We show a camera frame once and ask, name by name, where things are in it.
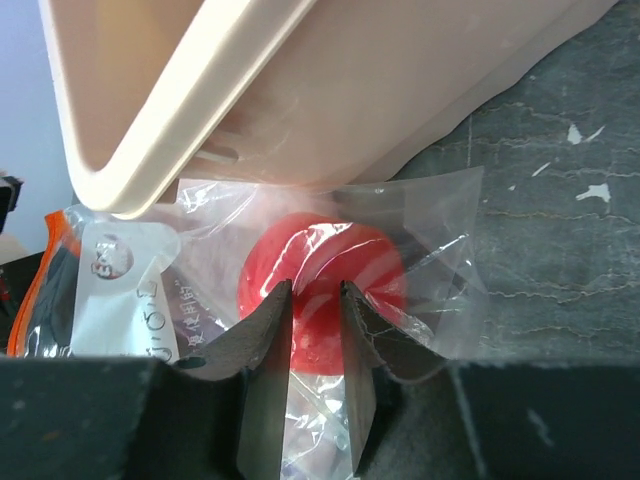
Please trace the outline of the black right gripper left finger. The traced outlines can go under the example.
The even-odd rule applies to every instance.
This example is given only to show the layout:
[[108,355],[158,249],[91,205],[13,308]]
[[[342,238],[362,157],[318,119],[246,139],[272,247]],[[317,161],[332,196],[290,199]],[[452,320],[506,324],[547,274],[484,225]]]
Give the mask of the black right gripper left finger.
[[5,479],[276,479],[292,287],[199,353],[1,361]]

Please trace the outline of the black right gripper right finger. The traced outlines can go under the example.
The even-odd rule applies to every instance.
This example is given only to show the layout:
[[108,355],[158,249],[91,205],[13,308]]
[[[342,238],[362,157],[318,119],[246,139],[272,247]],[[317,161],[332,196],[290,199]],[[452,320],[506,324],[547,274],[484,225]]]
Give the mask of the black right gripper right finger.
[[635,361],[448,360],[340,289],[361,479],[635,479]]

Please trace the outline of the pink plastic tub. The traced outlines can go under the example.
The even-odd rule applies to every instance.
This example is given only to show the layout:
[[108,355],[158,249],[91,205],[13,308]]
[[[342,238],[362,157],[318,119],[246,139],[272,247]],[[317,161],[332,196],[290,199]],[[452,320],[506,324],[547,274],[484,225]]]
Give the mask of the pink plastic tub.
[[182,179],[374,183],[608,1],[43,1],[78,199],[122,219]]

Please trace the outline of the red fake tomato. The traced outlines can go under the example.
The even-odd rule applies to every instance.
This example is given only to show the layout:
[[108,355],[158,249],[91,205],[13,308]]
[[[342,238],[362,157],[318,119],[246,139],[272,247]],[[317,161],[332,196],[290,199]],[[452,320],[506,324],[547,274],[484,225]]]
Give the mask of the red fake tomato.
[[343,373],[340,290],[352,282],[387,319],[407,306],[408,281],[399,249],[381,230],[315,213],[297,212],[272,224],[241,269],[237,309],[246,318],[281,281],[293,292],[291,368]]

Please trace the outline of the clear zip top bag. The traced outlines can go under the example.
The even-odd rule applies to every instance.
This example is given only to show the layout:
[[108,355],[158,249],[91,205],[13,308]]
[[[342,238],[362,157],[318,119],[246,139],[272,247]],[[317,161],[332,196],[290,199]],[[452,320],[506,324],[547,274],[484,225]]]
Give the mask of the clear zip top bag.
[[474,353],[486,300],[473,254],[482,176],[477,167],[333,191],[216,181],[133,221],[78,205],[51,213],[8,352],[175,363],[290,281],[280,475],[349,479],[341,284],[438,354]]

